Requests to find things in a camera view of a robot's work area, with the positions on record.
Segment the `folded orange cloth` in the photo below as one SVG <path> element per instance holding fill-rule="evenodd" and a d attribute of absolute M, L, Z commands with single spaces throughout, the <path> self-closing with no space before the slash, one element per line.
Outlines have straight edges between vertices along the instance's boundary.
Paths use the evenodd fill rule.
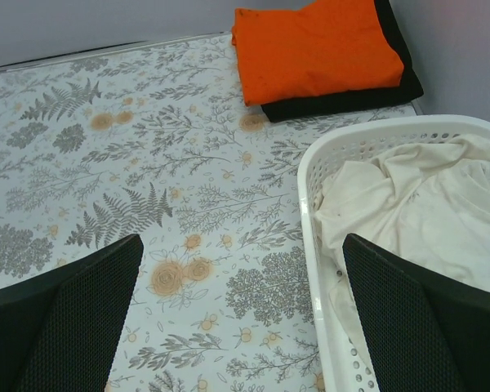
<path fill-rule="evenodd" d="M 374 0 L 318 0 L 299 11 L 239 8 L 232 34 L 247 106 L 397 87 L 403 73 Z"/>

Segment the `cream fabric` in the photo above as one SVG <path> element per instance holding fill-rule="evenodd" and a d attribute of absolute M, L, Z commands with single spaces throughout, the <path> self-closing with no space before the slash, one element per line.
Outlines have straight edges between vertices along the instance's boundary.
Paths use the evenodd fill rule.
<path fill-rule="evenodd" d="M 343 278 L 330 301 L 371 368 L 341 246 L 356 233 L 402 258 L 490 292 L 490 140 L 402 145 L 370 162 L 345 162 L 323 182 L 315 214 Z"/>

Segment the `plastic basket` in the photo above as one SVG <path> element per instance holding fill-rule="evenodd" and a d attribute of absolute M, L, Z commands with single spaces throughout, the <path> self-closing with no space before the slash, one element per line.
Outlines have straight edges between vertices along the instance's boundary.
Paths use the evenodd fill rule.
<path fill-rule="evenodd" d="M 378 388 L 376 378 L 349 342 L 328 298 L 338 271 L 334 261 L 321 255 L 313 220 L 323 180 L 347 160 L 367 160 L 396 145 L 445 143 L 469 133 L 490 139 L 490 122 L 456 115 L 392 118 L 332 131 L 317 139 L 305 152 L 297 185 L 310 295 L 327 392 L 368 392 Z"/>

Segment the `floral tablecloth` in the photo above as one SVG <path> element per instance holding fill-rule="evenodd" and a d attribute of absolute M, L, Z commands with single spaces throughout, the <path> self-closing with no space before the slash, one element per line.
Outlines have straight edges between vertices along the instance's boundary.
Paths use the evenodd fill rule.
<path fill-rule="evenodd" d="M 0 287 L 144 242 L 111 392 L 324 390 L 297 166 L 327 131 L 414 112 L 270 124 L 229 41 L 0 73 Z"/>

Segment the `gray wall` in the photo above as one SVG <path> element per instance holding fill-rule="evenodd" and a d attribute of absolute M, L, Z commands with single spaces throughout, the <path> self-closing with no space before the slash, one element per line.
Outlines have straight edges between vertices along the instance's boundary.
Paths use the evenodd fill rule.
<path fill-rule="evenodd" d="M 490 121 L 490 0 L 393 0 L 426 114 Z"/>
<path fill-rule="evenodd" d="M 230 30 L 234 8 L 311 0 L 0 0 L 0 65 L 136 41 Z"/>

